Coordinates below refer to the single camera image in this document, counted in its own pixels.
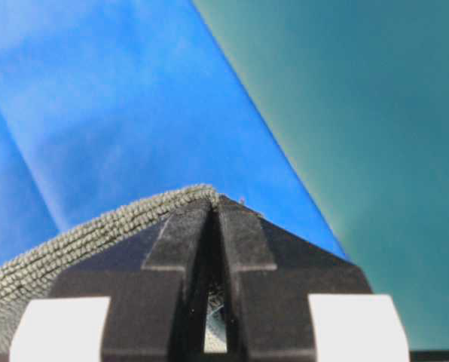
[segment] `blue backdrop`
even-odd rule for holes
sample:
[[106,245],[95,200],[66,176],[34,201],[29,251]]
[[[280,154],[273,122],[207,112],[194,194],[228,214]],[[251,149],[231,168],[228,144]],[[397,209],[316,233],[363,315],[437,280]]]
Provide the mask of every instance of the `blue backdrop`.
[[192,183],[343,256],[190,2],[0,2],[0,264]]

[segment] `white plastic block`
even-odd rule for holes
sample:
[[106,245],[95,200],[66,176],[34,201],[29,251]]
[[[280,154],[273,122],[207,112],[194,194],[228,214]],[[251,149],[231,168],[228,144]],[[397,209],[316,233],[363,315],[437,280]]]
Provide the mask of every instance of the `white plastic block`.
[[12,339],[10,362],[100,362],[108,296],[32,300]]
[[406,362],[404,329],[387,295],[310,294],[317,362]]

